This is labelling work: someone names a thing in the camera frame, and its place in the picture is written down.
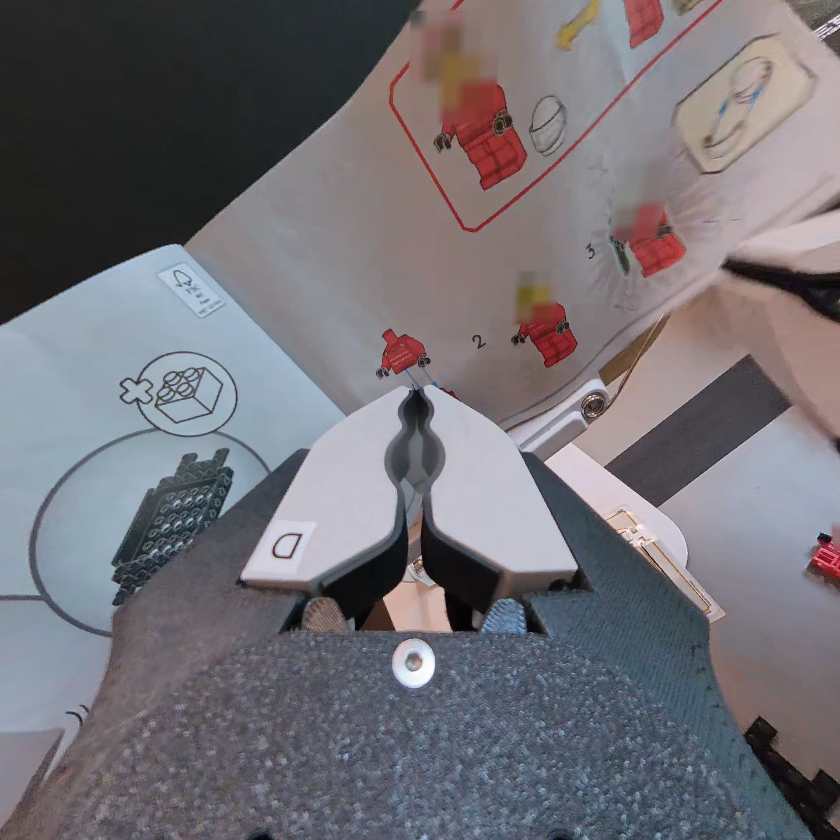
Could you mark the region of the red toy minifigure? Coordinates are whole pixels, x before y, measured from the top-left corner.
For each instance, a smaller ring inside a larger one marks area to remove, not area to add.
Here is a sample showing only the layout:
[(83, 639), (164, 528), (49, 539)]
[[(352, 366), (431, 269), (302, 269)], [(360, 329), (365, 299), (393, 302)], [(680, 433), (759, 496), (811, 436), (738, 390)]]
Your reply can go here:
[(820, 532), (807, 566), (808, 571), (823, 578), (839, 582), (839, 524), (832, 526), (831, 532)]

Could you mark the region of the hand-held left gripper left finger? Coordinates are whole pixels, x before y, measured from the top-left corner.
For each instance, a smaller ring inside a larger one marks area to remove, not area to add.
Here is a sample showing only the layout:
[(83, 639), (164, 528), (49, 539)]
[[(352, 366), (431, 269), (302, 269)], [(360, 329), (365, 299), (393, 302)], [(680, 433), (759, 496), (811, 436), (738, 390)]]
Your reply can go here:
[(420, 391), (398, 386), (348, 415), (305, 454), (239, 579), (366, 613), (408, 564), (406, 493)]

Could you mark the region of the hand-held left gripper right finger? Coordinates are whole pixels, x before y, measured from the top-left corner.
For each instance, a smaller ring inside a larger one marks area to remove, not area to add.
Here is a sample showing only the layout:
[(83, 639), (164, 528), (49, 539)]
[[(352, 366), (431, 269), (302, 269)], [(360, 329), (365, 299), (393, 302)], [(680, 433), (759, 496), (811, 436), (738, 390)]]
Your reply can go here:
[(480, 627), (499, 600), (568, 589), (580, 567), (511, 437), (435, 385), (422, 391), (421, 557), (455, 631)]

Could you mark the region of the black toy chassis plate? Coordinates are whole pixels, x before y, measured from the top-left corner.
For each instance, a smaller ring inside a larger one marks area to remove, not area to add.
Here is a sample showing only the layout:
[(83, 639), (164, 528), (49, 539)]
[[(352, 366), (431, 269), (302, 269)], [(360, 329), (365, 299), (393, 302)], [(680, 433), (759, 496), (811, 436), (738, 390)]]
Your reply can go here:
[(774, 746), (777, 730), (756, 717), (743, 737), (756, 759), (788, 805), (801, 818), (815, 839), (838, 839), (839, 830), (830, 816), (838, 806), (839, 782), (824, 770), (809, 779)]

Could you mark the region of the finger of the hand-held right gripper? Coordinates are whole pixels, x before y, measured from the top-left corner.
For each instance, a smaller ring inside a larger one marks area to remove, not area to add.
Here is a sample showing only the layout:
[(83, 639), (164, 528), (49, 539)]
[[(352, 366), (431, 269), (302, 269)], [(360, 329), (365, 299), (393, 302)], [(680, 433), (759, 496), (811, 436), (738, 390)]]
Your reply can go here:
[(838, 323), (780, 290), (746, 287), (744, 301), (751, 355), (789, 401), (838, 445)]
[(839, 309), (839, 214), (824, 213), (742, 242), (721, 266), (811, 310)]

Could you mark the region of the yellow black sticker sheet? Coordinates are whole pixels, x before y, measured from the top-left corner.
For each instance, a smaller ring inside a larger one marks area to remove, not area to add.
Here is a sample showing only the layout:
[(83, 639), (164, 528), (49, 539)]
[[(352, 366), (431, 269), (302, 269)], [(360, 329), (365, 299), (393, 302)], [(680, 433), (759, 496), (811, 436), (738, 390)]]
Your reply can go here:
[(709, 624), (716, 623), (726, 616), (725, 611), (688, 572), (687, 567), (676, 562), (658, 535), (636, 520), (632, 512), (619, 509), (607, 517), (606, 522), (626, 543), (679, 589), (687, 601), (700, 610)]

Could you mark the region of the toy brick instruction booklet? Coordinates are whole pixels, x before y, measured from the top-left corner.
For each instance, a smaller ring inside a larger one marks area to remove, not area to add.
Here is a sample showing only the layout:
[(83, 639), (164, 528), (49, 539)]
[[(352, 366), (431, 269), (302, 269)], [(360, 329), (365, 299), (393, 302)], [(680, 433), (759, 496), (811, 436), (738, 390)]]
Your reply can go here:
[(785, 2), (449, 2), (499, 38), (445, 127), (405, 28), (201, 229), (2, 327), (2, 738), (96, 694), (112, 616), (274, 468), (392, 391), (550, 440), (741, 237), (838, 185), (838, 55)]

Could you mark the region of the white book stand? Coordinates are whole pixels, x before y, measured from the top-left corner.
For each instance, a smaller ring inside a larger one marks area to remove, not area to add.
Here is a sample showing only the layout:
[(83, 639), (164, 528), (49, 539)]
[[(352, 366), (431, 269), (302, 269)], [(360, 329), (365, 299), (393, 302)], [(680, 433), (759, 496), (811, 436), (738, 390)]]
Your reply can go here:
[[(630, 511), (636, 520), (654, 531), (673, 559), (687, 567), (688, 549), (686, 540), (678, 527), (652, 503), (642, 498), (635, 490), (616, 478), (605, 467), (590, 456), (568, 444), (552, 455), (547, 462), (551, 470), (565, 481), (604, 520), (619, 509)], [(408, 566), (404, 580), (387, 596), (376, 603), (366, 618), (357, 618), (358, 629), (391, 631), (394, 629), (392, 614), (405, 627), (440, 629), (443, 627), (441, 610), (446, 600), (437, 590), (437, 585), (428, 577), (421, 564), (421, 520), (422, 496), (413, 488), (406, 491), (406, 521), (408, 529)]]

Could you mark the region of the grey desk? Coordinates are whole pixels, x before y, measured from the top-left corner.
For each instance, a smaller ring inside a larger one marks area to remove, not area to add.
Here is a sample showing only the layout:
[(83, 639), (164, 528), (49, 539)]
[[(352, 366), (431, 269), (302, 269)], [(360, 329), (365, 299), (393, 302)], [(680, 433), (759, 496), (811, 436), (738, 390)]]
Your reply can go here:
[(701, 300), (676, 311), (579, 447), (679, 527), (726, 615), (714, 667), (806, 776), (839, 770), (838, 588), (807, 569), (838, 523), (838, 449)]

